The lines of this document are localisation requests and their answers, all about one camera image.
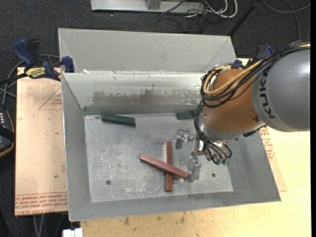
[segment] gray metal tray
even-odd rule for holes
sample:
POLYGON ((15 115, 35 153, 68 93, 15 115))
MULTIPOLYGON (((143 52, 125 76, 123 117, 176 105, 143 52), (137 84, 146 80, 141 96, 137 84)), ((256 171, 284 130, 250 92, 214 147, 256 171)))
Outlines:
MULTIPOLYGON (((197 106, 206 70, 234 60, 228 37, 71 29, 59 35, 60 55, 76 67, 62 76, 71 221, 280 200, 259 134, 229 143, 228 166, 200 156, 200 178, 176 179, 171 193, 163 191, 164 174, 139 160, 141 153, 162 159, 163 144, 179 129, 195 133, 193 121, 175 113, 197 106), (134 117, 136 127, 102 122, 104 112, 134 117)), ((186 170, 192 148, 174 146, 174 165, 186 170)))

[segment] yellow label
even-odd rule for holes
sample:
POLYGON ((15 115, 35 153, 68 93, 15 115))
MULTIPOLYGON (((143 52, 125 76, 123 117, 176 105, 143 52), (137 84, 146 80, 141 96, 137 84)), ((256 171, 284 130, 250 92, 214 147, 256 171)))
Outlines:
POLYGON ((38 76, 41 76, 41 75, 45 75, 45 71, 40 71, 40 72, 37 72, 35 74, 31 74, 31 77, 38 77, 38 76))
POLYGON ((37 73, 41 73, 40 75, 44 75, 45 74, 45 68, 37 68, 37 67, 34 67, 34 68, 30 68, 29 70, 27 70, 25 72, 28 76, 32 76, 32 77, 37 77, 35 76, 34 74, 37 74, 37 73))

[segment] black floor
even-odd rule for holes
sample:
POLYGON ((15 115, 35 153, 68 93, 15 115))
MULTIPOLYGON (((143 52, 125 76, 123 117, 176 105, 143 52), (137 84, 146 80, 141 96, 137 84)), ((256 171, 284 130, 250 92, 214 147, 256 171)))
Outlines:
MULTIPOLYGON (((252 0, 237 0, 238 13, 232 19, 209 16, 204 22, 200 16, 194 20, 175 14, 92 12, 90 1, 0 0, 0 80, 19 62, 12 46, 21 38, 39 38, 41 53, 58 55, 58 28, 227 35, 252 0)), ((287 1, 298 9, 311 0, 287 1)), ((278 10, 291 10, 285 0, 266 0, 266 3, 278 10)), ((237 56, 251 56, 258 44, 270 45, 276 51, 298 40, 299 36, 300 39, 310 38, 311 7, 297 11, 296 17, 293 13, 272 11, 260 2, 233 35, 237 56)), ((5 106, 15 120, 16 100, 8 96, 5 106)), ((36 236, 32 217, 14 217, 13 214, 14 158, 14 151, 0 158, 0 237, 36 236)), ((66 226, 70 227, 66 215, 45 215, 42 236, 51 237, 57 227, 66 226)))

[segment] dark green block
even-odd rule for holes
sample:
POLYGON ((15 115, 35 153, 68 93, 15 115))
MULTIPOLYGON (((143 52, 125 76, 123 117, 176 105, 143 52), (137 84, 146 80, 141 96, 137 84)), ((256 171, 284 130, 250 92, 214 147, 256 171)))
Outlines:
POLYGON ((177 113, 177 119, 194 119, 194 111, 186 111, 177 113))
POLYGON ((116 124, 125 124, 125 125, 134 126, 134 127, 136 126, 134 118, 114 115, 114 114, 102 114, 102 121, 116 123, 116 124))

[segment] red wooden stick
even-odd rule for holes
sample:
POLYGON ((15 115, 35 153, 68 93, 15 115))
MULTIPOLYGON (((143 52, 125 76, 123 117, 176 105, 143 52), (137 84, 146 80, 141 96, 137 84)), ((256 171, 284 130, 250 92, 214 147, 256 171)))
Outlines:
POLYGON ((168 173, 171 173, 171 174, 174 174, 176 176, 179 176, 181 178, 186 178, 188 177, 189 173, 184 171, 184 170, 181 170, 173 165, 170 165, 166 162, 163 162, 161 160, 158 160, 152 156, 148 156, 148 155, 145 155, 145 154, 141 154, 139 159, 145 163, 148 163, 150 164, 151 166, 153 167, 156 167, 164 172, 168 172, 168 173))
MULTIPOLYGON (((173 164, 172 142, 168 141, 164 144, 163 153, 166 159, 166 163, 172 165, 173 164)), ((173 190, 173 174, 166 172, 164 191, 171 192, 172 190, 173 190)))

